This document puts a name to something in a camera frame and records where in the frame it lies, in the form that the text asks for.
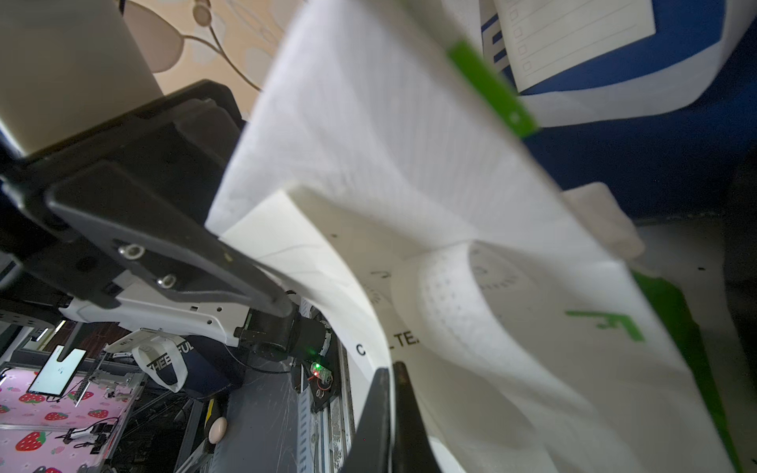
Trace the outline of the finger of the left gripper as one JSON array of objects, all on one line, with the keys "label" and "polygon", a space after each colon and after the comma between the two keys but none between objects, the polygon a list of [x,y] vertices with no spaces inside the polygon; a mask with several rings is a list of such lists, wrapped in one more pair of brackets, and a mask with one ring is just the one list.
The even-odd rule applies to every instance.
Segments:
[{"label": "finger of the left gripper", "polygon": [[174,302],[235,303],[276,317],[293,311],[251,259],[117,165],[94,165],[51,185],[45,204]]}]

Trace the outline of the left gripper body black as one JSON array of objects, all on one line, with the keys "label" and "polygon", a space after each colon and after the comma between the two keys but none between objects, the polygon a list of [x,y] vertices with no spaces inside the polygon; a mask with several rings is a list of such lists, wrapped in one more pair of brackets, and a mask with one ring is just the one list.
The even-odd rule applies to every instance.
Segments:
[{"label": "left gripper body black", "polygon": [[246,298],[205,228],[244,120],[203,80],[28,159],[1,156],[1,253],[55,292],[117,307],[130,272],[175,302]]}]

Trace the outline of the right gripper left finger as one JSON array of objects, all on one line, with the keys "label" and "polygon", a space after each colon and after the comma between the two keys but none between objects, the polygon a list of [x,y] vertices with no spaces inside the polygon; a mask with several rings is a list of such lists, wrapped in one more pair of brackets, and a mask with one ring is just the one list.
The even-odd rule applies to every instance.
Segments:
[{"label": "right gripper left finger", "polygon": [[387,473],[390,471],[392,400],[390,371],[376,370],[363,415],[343,463],[343,473]]}]

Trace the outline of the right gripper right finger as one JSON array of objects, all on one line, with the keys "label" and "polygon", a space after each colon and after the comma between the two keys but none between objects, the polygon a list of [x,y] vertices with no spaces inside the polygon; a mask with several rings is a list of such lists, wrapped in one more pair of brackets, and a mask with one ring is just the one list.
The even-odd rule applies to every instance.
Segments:
[{"label": "right gripper right finger", "polygon": [[393,365],[395,385],[395,430],[392,471],[397,473],[440,473],[418,407],[406,364]]}]

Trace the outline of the green white tissue pack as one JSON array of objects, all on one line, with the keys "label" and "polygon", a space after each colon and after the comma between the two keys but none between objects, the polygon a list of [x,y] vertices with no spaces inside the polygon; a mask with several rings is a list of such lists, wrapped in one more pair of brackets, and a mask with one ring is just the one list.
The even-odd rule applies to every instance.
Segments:
[{"label": "green white tissue pack", "polygon": [[363,286],[428,438],[466,472],[735,472],[682,295],[603,233],[397,1],[312,1],[290,24],[212,205],[219,238],[291,191]]}]

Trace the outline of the blue white bag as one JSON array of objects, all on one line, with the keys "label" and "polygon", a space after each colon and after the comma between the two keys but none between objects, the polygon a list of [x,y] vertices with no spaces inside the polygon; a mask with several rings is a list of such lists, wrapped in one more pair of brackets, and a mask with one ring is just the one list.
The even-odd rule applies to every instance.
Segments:
[{"label": "blue white bag", "polygon": [[524,91],[528,149],[561,187],[635,218],[719,209],[756,147],[756,5],[656,1],[656,31]]}]

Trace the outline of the pale yellow receipt sheet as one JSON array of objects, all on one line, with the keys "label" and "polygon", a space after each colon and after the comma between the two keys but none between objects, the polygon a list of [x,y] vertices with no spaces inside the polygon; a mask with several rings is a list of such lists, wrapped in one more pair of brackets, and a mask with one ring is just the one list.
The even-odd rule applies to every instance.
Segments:
[{"label": "pale yellow receipt sheet", "polygon": [[392,364],[369,296],[293,192],[271,195],[226,230],[221,240],[320,309],[368,378]]}]

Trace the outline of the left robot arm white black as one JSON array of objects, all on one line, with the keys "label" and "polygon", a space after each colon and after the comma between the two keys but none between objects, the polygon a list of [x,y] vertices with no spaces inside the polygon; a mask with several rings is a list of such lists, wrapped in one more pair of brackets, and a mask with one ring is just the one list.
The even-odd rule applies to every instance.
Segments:
[{"label": "left robot arm white black", "polygon": [[1,147],[1,318],[203,336],[320,362],[331,334],[205,227],[244,120],[203,80],[29,157]]}]

